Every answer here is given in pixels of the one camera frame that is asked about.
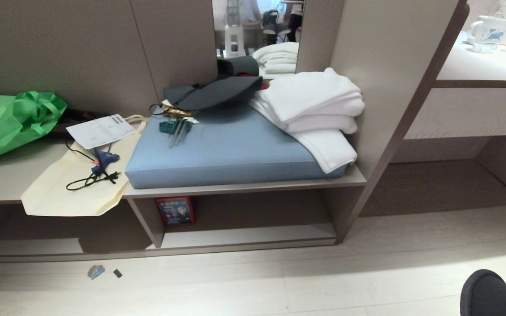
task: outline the green bag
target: green bag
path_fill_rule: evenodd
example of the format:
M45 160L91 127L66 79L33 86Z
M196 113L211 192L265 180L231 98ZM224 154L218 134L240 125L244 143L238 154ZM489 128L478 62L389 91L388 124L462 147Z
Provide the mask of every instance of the green bag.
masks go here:
M53 93L0 96L0 154L48 134L67 106Z

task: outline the white towel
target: white towel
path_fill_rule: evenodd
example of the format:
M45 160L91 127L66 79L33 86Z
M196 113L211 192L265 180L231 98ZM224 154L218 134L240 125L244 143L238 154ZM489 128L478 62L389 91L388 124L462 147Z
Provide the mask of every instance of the white towel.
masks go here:
M357 153L337 129L310 130L289 133L299 141L318 162L325 173L330 173L357 160Z
M266 55L260 57L259 59L257 59L257 62L259 64L266 64L270 61L278 61L278 60L283 60L283 59L297 60L298 55L292 54L292 53L277 52L277 53L272 53L272 54L266 54Z
M351 110L358 115L363 105L358 98L360 89L332 68L325 72L301 72L277 78L258 95L271 104L275 116L283 123L292 122L304 114L332 114L335 110Z
M265 64L265 74L293 74L296 64Z
M306 132L316 129L340 129L345 134L353 134L357 131L357 122L352 116L345 115L306 115L297 118L289 124L279 122L273 116L271 106L258 98L254 98L249 105L261 113L281 130L288 133Z
M263 56L274 54L274 53L290 53L290 54L298 54L298 48L300 47L299 43L295 42L286 42L274 45L267 45L265 47L259 48L251 56L256 60L260 60Z
M263 100L265 103L268 103L267 95L265 93L266 90L261 90L255 93L257 98ZM362 101L362 96L359 92L352 92L346 94L344 96L340 96L336 100L329 101L326 106L321 108L315 108L313 110L308 110L304 112L302 115L315 115L315 114L325 114L325 115L347 115L347 116L359 116L364 110L364 102ZM277 118L276 112L272 113L275 118Z
M282 58L274 58L267 60L264 64L265 65L271 65L271 64L296 64L298 61L298 58L290 58L290 57L282 57Z
M267 74L265 73L265 67L260 66L259 67L259 76L263 77L264 80L274 80L278 78L283 78L287 76L293 76L294 73L288 73L288 74Z

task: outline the black power cord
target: black power cord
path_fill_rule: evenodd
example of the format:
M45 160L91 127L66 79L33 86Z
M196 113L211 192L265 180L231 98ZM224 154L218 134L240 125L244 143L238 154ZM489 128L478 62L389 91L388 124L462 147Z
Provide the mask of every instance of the black power cord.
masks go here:
M74 151L74 152L78 152L79 154L82 154L83 156L85 156L87 159L91 160L91 162L94 162L95 160L98 161L99 163L99 169L100 169L100 172L99 174L95 174L94 172L91 172L90 176L88 176L87 178L83 178L83 179L80 179L80 180L76 180L74 182L70 182L66 185L66 190L69 190L69 191L75 191L75 190L80 190L80 189L83 189L83 188L86 188L88 186L92 186L93 184L95 184L96 182L100 182L100 181L103 181L103 180L109 180L110 182L112 182L113 184L116 184L116 182L114 180L118 179L118 177L120 176L120 173L119 172L114 172L113 174L108 174L106 171L105 171L105 168L103 167L103 163L101 161L101 157L99 156L99 154L97 154L97 149L95 148L94 150L94 155L97 159L93 159L91 158L90 156L87 156L86 154L83 154L83 152L80 152L79 150L74 150L72 149L69 144L68 144L68 141L66 140L66 147L71 150L71 151ZM111 151L111 148L112 148L112 143L109 144L108 146L108 151L107 152L110 152ZM105 177L102 178L102 179L99 179L99 177L101 176L101 174L104 174ZM77 188L70 188L70 185L72 184L75 184L75 183L78 183L78 182L82 182L82 181L85 181L85 183L80 186L80 187L77 187Z
M200 86L199 84L193 84L192 87L193 87L193 90L190 90L189 92L186 92L185 94L183 94L177 101L173 102L171 104L171 106L169 106L169 108L167 110L164 110L164 111L162 111L161 113L158 113L158 114L153 113L153 111L151 110L151 108L153 108L154 105L158 106L159 108L161 107L159 104L154 103L154 104L152 104L152 105L149 106L149 112L151 113L151 115L163 115L163 114L169 112L173 107L178 106L179 102L181 102L182 100L184 100L186 97L188 97L189 95L191 95L193 92L195 92L195 91L200 90L200 89L203 88L203 86Z

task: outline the shoe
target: shoe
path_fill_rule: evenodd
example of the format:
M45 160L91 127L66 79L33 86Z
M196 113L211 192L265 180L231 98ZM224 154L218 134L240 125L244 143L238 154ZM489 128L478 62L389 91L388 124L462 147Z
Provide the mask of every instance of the shoe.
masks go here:
M489 270L474 272L460 295L461 316L506 316L506 284Z

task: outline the gray wall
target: gray wall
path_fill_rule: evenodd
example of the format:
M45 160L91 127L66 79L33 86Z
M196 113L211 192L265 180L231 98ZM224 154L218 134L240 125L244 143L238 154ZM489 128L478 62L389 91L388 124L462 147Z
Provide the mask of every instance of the gray wall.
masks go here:
M165 84L215 77L211 12L209 0L0 0L0 94L145 114Z
M345 0L307 0L296 72L329 67Z
M489 136L403 140L390 163L474 159Z

